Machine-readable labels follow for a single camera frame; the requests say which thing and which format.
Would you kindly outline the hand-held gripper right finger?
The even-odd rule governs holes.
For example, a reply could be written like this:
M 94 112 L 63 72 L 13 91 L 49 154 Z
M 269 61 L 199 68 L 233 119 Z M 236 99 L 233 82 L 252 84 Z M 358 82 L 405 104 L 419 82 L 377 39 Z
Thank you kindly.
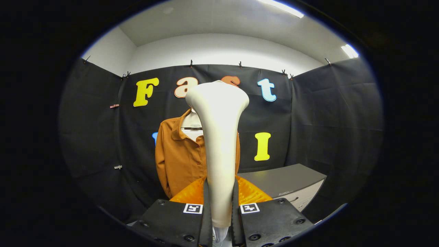
M 273 199 L 236 176 L 231 228 L 234 247 L 284 247 L 312 230 L 313 223 L 286 198 Z

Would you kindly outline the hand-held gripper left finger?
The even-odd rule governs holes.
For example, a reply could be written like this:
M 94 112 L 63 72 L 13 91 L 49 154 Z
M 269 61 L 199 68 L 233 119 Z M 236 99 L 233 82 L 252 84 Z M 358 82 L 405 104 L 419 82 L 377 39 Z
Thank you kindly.
M 131 228 L 152 247 L 211 247 L 207 180 L 196 180 L 172 200 L 157 200 Z

